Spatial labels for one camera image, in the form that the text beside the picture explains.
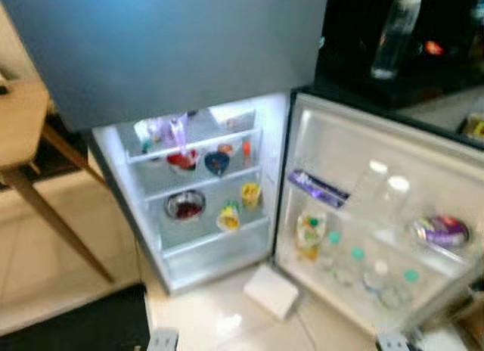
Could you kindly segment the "white plastic container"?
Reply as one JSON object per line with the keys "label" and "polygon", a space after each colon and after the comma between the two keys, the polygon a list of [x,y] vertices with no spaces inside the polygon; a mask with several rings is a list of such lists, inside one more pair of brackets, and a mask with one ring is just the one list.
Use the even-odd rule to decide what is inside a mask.
{"label": "white plastic container", "polygon": [[260,265],[242,289],[257,305],[281,321],[287,319],[299,300],[299,288],[269,265]]}

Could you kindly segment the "small red object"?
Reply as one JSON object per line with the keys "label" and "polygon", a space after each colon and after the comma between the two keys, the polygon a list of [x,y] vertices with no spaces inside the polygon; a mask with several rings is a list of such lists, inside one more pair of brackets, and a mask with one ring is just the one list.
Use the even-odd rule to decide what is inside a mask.
{"label": "small red object", "polygon": [[445,56],[446,49],[436,41],[426,40],[423,43],[423,51],[428,56]]}

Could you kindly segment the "clear bottle teal cap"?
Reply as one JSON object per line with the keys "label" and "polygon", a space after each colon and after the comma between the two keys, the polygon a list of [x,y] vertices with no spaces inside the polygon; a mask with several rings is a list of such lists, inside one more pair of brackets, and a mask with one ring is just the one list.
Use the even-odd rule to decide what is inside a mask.
{"label": "clear bottle teal cap", "polygon": [[365,250],[353,247],[349,256],[343,257],[339,267],[334,269],[334,276],[342,286],[353,287],[361,281],[365,266]]}
{"label": "clear bottle teal cap", "polygon": [[331,272],[341,251],[342,233],[332,230],[319,245],[318,267],[323,272]]}
{"label": "clear bottle teal cap", "polygon": [[383,293],[387,309],[405,309],[414,302],[414,294],[420,274],[415,269],[405,269],[401,278],[394,279]]}

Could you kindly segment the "yellow paper cup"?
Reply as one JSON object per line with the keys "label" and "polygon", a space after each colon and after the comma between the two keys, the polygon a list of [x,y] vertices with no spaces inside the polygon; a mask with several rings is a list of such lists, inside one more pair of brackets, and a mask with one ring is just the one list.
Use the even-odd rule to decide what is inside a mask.
{"label": "yellow paper cup", "polygon": [[227,201],[222,205],[216,217],[216,226],[222,232],[232,233],[241,226],[240,205],[237,201]]}

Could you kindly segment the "purple round tub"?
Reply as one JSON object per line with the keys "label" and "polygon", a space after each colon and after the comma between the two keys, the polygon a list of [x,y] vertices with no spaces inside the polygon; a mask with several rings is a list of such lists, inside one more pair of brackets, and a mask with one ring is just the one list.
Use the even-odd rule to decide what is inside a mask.
{"label": "purple round tub", "polygon": [[470,227],[452,216],[419,217],[409,224],[408,233],[423,244],[443,250],[456,250],[470,240]]}

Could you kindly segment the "light wooden table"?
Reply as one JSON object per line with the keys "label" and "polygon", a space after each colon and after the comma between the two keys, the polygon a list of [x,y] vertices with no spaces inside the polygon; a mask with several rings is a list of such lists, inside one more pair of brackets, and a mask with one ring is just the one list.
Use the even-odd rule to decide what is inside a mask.
{"label": "light wooden table", "polygon": [[0,181],[13,188],[101,278],[113,283],[115,279],[104,264],[20,171],[20,167],[34,161],[39,142],[45,141],[98,184],[107,186],[101,173],[90,167],[87,157],[46,123],[49,106],[51,96],[38,75],[11,82],[0,75]]}

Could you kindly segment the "purple chocolate pack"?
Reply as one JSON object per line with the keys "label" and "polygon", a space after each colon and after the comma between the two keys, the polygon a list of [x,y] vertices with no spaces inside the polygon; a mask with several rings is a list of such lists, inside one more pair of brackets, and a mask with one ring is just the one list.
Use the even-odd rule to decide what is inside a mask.
{"label": "purple chocolate pack", "polygon": [[350,196],[349,192],[329,185],[328,182],[322,181],[311,175],[310,172],[301,169],[294,169],[287,175],[287,179],[318,202],[325,203],[337,210],[346,205]]}

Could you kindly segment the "yellow price tag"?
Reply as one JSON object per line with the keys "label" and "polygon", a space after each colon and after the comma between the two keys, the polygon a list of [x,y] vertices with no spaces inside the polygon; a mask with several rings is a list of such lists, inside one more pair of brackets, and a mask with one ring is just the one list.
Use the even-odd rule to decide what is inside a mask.
{"label": "yellow price tag", "polygon": [[479,142],[484,141],[484,118],[480,113],[470,113],[461,126],[461,133],[464,136],[473,138]]}

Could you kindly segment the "yellow green white pouch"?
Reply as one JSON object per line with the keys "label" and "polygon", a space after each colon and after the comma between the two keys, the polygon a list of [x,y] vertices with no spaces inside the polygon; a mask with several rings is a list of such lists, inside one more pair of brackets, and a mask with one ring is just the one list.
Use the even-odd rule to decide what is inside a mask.
{"label": "yellow green white pouch", "polygon": [[309,262],[318,260],[319,248],[325,238],[327,216],[325,213],[303,213],[295,226],[295,248]]}

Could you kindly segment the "dark blue cup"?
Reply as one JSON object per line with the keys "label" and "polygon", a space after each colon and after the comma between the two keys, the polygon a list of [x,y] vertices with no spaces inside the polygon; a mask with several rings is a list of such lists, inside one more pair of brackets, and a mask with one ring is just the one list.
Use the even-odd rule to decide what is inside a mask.
{"label": "dark blue cup", "polygon": [[203,157],[205,168],[215,177],[222,177],[227,172],[229,163],[231,163],[231,155],[222,151],[210,151]]}

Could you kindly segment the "grey fridge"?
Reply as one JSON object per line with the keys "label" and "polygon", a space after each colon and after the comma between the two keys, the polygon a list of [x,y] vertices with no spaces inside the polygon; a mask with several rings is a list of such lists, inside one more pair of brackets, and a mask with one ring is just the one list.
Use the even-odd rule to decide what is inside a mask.
{"label": "grey fridge", "polygon": [[[271,256],[293,93],[314,79],[326,2],[0,0],[66,127],[90,144],[169,295],[176,294],[163,285],[163,254],[227,233],[216,226],[227,201],[240,205],[239,230],[259,219],[272,221],[271,252],[262,261]],[[233,133],[219,129],[209,113],[224,105],[251,105],[252,129],[262,130],[228,142],[234,151],[224,175],[254,166],[262,171],[194,189],[205,195],[204,212],[196,219],[172,220],[165,214],[168,196],[145,197],[215,177],[203,157],[218,144],[194,148],[197,168],[187,175],[170,170],[166,157],[127,164],[128,155],[146,154],[134,125],[189,113],[189,144]],[[251,143],[250,166],[242,160],[245,140]],[[246,182],[262,188],[259,209],[246,209],[240,201]]]}

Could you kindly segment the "clear purple pitcher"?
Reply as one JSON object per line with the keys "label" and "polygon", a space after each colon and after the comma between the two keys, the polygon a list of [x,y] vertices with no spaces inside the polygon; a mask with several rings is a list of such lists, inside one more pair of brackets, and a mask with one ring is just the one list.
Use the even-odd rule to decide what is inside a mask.
{"label": "clear purple pitcher", "polygon": [[189,113],[177,113],[162,119],[163,137],[169,146],[184,151],[187,146]]}

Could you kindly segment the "bowl with red food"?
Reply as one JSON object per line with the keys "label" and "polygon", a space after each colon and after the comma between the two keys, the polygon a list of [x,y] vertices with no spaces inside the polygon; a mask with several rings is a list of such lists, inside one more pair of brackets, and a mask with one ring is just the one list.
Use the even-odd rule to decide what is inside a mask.
{"label": "bowl with red food", "polygon": [[187,150],[186,153],[173,153],[166,157],[166,163],[170,170],[180,175],[187,175],[188,172],[196,170],[197,161],[198,153],[193,148]]}

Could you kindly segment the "glass fridge shelf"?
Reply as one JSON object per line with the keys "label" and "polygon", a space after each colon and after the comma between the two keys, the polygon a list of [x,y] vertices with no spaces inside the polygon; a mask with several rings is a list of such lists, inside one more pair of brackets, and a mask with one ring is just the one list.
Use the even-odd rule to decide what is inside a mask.
{"label": "glass fridge shelf", "polygon": [[194,189],[204,188],[204,186],[218,184],[219,182],[231,181],[231,179],[235,178],[249,177],[249,175],[254,176],[256,174],[259,174],[260,171],[262,171],[261,166],[254,166],[251,168],[230,172],[229,174],[223,175],[222,177],[200,179],[200,181],[189,182],[189,184],[186,185],[174,186],[174,188],[167,188],[163,189],[163,191],[150,193],[147,197],[145,197],[145,201],[155,201],[156,199],[174,195],[179,192],[193,191]]}
{"label": "glass fridge shelf", "polygon": [[162,148],[162,150],[158,150],[158,151],[149,151],[149,153],[147,154],[128,155],[125,158],[125,163],[132,164],[136,162],[154,160],[154,158],[166,157],[166,155],[179,153],[179,151],[182,151],[182,150],[190,150],[190,148],[202,148],[202,147],[215,146],[215,144],[228,143],[236,139],[246,138],[252,135],[256,135],[257,133],[262,133],[262,130],[250,129],[246,131],[239,131],[235,133],[229,133],[228,135],[221,135],[214,138],[200,140],[197,142],[190,142],[189,144],[184,144],[184,146],[182,147],[175,146],[172,148]]}

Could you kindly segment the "steel bowl with red berries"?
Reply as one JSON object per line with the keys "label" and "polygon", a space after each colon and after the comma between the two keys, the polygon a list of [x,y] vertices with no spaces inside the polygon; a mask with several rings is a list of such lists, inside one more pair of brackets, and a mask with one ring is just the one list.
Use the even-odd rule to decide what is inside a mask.
{"label": "steel bowl with red berries", "polygon": [[206,198],[200,191],[183,191],[167,197],[165,214],[175,221],[196,219],[204,212]]}

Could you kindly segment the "large clear plastic bottle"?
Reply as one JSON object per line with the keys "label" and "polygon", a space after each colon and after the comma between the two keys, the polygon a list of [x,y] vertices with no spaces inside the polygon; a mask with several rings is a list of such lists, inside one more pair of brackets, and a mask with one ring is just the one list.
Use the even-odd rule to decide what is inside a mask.
{"label": "large clear plastic bottle", "polygon": [[393,79],[420,13],[422,0],[393,0],[374,52],[371,76],[377,80]]}

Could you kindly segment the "yellow instant noodle cup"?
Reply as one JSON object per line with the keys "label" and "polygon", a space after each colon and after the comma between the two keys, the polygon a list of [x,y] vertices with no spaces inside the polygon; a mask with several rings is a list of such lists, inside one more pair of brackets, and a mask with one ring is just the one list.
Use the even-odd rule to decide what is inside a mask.
{"label": "yellow instant noodle cup", "polygon": [[259,209],[262,202],[262,188],[258,182],[246,182],[240,188],[240,201],[246,209]]}

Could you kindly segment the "small clear bottle white cap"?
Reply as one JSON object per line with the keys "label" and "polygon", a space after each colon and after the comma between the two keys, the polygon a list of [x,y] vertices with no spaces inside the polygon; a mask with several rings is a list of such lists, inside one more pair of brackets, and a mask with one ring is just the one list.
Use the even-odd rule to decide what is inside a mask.
{"label": "small clear bottle white cap", "polygon": [[380,294],[389,281],[389,265],[387,261],[377,259],[367,266],[362,275],[362,283],[367,292]]}

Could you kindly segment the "black counter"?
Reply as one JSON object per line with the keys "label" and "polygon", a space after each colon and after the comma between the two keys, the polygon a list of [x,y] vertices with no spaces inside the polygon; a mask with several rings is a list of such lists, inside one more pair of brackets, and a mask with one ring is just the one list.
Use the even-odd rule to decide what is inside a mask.
{"label": "black counter", "polygon": [[[391,108],[484,84],[483,0],[422,0],[397,75],[390,80],[373,78],[371,64],[392,2],[328,0],[318,75]],[[426,40],[445,47],[445,56],[425,54]]]}

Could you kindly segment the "white box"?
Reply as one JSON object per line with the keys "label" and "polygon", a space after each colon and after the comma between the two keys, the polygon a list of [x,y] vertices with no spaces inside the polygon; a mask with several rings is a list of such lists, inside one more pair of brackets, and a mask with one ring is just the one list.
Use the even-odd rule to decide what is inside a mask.
{"label": "white box", "polygon": [[255,109],[251,105],[224,105],[211,107],[209,113],[219,129],[228,132],[252,129],[255,124]]}

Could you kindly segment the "clear crisper drawer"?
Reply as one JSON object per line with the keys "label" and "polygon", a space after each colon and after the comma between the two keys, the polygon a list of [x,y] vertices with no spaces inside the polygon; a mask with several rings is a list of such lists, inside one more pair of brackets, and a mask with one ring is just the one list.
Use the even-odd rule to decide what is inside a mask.
{"label": "clear crisper drawer", "polygon": [[259,219],[235,233],[217,233],[163,254],[160,274],[170,293],[189,291],[208,281],[233,274],[270,254],[274,224]]}

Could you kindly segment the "black floor mat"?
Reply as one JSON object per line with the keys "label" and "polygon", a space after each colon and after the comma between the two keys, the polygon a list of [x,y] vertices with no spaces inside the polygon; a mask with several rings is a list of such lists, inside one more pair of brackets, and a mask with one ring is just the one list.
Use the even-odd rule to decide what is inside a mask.
{"label": "black floor mat", "polygon": [[0,351],[141,351],[150,340],[139,283],[0,337]]}

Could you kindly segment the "green white drink pouch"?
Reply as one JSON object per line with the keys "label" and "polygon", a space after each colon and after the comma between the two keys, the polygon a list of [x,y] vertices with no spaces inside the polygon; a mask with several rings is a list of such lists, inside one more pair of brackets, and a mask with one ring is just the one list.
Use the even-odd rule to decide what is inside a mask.
{"label": "green white drink pouch", "polygon": [[156,144],[163,142],[163,120],[160,118],[139,120],[132,128],[141,144],[142,153],[148,153]]}

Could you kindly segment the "tall clear bottle white cap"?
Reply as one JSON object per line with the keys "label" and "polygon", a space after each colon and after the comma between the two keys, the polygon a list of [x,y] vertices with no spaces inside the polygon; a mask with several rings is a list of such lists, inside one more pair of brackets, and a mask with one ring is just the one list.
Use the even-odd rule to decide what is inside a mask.
{"label": "tall clear bottle white cap", "polygon": [[411,184],[402,175],[391,175],[386,179],[377,195],[377,208],[386,224],[397,224],[404,219]]}
{"label": "tall clear bottle white cap", "polygon": [[380,205],[380,195],[383,192],[385,179],[389,175],[389,167],[378,160],[369,160],[367,169],[360,175],[350,199],[354,209],[360,213],[377,210]]}

